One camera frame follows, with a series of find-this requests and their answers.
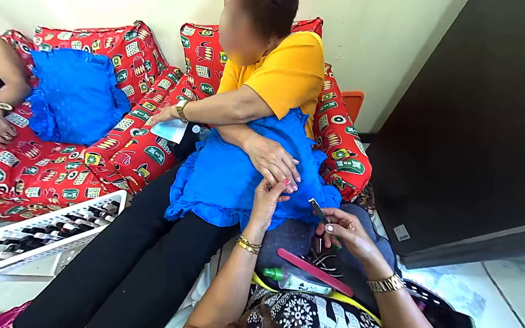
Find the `blue cushion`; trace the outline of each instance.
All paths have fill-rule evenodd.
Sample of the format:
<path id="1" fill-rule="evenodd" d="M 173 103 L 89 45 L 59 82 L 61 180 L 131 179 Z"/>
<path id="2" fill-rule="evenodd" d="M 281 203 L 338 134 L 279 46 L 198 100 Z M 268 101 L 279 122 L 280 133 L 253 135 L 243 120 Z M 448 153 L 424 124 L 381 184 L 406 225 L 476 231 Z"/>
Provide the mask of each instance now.
<path id="1" fill-rule="evenodd" d="M 269 230 L 288 218 L 316 225 L 319 218 L 308 203 L 312 197 L 321 207 L 339 208 L 339 192 L 333 186 L 326 186 L 318 174 L 327 156 L 311 150 L 315 142 L 305 135 L 307 117 L 299 108 L 294 108 L 281 120 L 270 116 L 248 123 L 260 135 L 279 142 L 300 161 L 296 166 L 302 179 L 297 183 L 299 190 L 290 195 L 289 201 L 277 205 Z M 224 141 L 216 129 L 206 141 L 199 142 L 197 148 L 177 173 L 165 218 L 177 220 L 192 211 L 216 226 L 228 227 L 240 222 L 244 229 L 252 210 L 254 189 L 262 181 L 262 175 L 249 156 Z"/>
<path id="2" fill-rule="evenodd" d="M 131 109 L 109 57 L 73 49 L 31 53 L 40 83 L 27 99 L 30 127 L 43 141 L 92 145 Z"/>

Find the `white paper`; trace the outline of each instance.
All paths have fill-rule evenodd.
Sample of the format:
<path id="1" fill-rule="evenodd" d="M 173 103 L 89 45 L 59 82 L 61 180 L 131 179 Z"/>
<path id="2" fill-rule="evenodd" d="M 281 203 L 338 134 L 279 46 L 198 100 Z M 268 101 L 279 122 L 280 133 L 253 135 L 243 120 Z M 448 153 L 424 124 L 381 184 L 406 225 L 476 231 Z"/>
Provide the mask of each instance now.
<path id="1" fill-rule="evenodd" d="M 159 122 L 151 128 L 151 133 L 179 144 L 186 132 L 187 122 L 175 119 L 167 122 Z"/>

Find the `orange container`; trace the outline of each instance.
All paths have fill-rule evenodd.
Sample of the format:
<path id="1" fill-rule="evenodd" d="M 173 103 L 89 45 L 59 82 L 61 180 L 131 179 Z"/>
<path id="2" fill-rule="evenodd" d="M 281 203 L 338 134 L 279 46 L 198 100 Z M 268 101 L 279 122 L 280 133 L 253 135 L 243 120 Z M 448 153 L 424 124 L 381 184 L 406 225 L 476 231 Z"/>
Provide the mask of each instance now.
<path id="1" fill-rule="evenodd" d="M 344 97 L 344 102 L 348 108 L 349 116 L 352 120 L 356 121 L 356 117 L 360 112 L 360 107 L 364 101 L 364 93 L 361 91 L 348 91 L 342 92 L 342 97 Z"/>

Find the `gold bracelet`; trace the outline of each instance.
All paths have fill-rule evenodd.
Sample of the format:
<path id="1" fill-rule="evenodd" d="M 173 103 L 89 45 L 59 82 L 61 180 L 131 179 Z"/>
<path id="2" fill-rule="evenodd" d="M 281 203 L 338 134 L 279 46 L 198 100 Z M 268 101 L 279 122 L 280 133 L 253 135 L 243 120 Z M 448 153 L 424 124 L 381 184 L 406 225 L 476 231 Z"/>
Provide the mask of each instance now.
<path id="1" fill-rule="evenodd" d="M 259 251 L 258 251 L 258 250 L 256 250 L 256 249 L 250 247 L 249 245 L 243 243 L 242 241 L 237 240 L 236 243 L 239 244 L 240 247 L 242 247 L 243 249 L 246 249 L 246 250 L 248 250 L 249 252 L 251 252 L 252 254 L 254 254 L 254 255 L 259 255 Z"/>
<path id="2" fill-rule="evenodd" d="M 245 243 L 246 245 L 248 245 L 248 246 L 250 246 L 250 247 L 252 247 L 252 248 L 259 249 L 259 248 L 261 248 L 261 247 L 263 246 L 263 244 L 257 245 L 257 244 L 253 244 L 253 243 L 249 242 L 249 240 L 246 239 L 243 235 L 240 235 L 239 238 L 240 238 L 240 240 L 241 240 L 243 243 Z"/>
<path id="3" fill-rule="evenodd" d="M 373 292 L 390 292 L 397 291 L 404 288 L 404 281 L 398 276 L 393 274 L 392 277 L 380 281 L 369 281 L 368 285 Z"/>

